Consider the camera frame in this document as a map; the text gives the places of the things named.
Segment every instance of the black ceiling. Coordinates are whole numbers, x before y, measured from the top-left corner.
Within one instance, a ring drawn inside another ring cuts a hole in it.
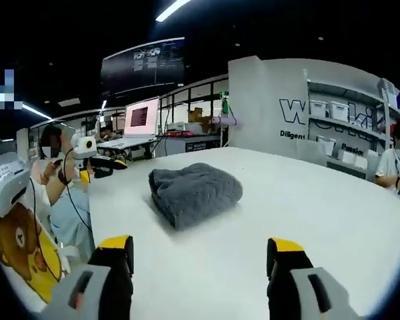
[[[15,69],[18,98],[51,117],[100,107],[102,58],[138,44],[180,36],[186,37],[186,84],[226,73],[230,59],[258,55],[352,65],[386,77],[400,89],[400,7],[395,3],[191,0],[165,22],[155,22],[173,1],[24,4],[8,14],[11,41],[0,34],[0,61]],[[136,91],[128,99],[160,93]],[[57,104],[74,97],[80,98],[80,105]],[[13,113],[13,119],[1,114],[0,121],[12,121],[10,126],[0,124],[3,137],[42,121],[26,112]]]

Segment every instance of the gray folded towel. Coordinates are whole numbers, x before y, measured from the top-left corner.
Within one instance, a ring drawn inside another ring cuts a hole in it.
[[[176,230],[233,207],[243,195],[236,178],[205,163],[152,170],[149,186],[156,207]]]

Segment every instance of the black device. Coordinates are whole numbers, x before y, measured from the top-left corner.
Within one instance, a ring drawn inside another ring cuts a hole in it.
[[[101,84],[105,96],[143,87],[183,84],[184,38],[139,45],[104,58]]]

